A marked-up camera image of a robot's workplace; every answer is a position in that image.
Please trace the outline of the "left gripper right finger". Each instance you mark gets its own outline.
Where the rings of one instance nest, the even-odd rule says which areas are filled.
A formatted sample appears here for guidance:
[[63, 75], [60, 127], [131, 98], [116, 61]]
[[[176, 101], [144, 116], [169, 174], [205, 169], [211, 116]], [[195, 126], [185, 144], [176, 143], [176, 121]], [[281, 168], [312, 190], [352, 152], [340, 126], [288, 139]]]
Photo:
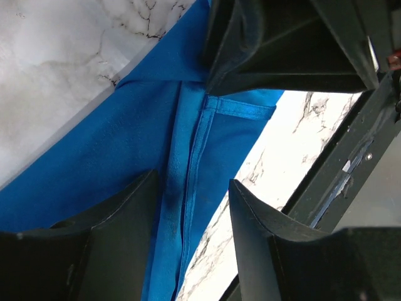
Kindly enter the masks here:
[[243, 300], [399, 300], [400, 228], [310, 228], [239, 181], [229, 207]]

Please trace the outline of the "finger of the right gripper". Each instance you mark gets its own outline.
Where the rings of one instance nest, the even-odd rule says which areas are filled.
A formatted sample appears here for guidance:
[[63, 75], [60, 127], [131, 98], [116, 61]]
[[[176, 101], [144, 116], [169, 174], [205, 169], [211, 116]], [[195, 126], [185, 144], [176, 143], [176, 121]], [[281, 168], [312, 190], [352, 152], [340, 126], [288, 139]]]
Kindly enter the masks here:
[[213, 1], [203, 59], [206, 90], [217, 96], [378, 87], [353, 1]]

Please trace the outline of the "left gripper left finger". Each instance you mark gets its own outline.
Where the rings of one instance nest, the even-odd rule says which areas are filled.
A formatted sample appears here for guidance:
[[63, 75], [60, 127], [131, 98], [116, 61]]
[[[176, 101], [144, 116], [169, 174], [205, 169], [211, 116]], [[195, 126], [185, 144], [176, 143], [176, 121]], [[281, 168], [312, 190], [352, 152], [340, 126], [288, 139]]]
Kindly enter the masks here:
[[50, 228], [1, 233], [2, 300], [140, 300], [159, 188], [148, 171]]

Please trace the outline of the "blue satin napkin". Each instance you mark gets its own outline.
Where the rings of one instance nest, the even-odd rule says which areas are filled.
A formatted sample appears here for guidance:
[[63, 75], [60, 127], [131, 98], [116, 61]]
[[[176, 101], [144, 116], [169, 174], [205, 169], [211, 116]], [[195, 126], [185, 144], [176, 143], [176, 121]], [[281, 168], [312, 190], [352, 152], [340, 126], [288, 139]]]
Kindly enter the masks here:
[[115, 91], [1, 191], [1, 233], [50, 228], [159, 176], [140, 300], [175, 300], [202, 235], [273, 115], [279, 90], [217, 96], [196, 1]]

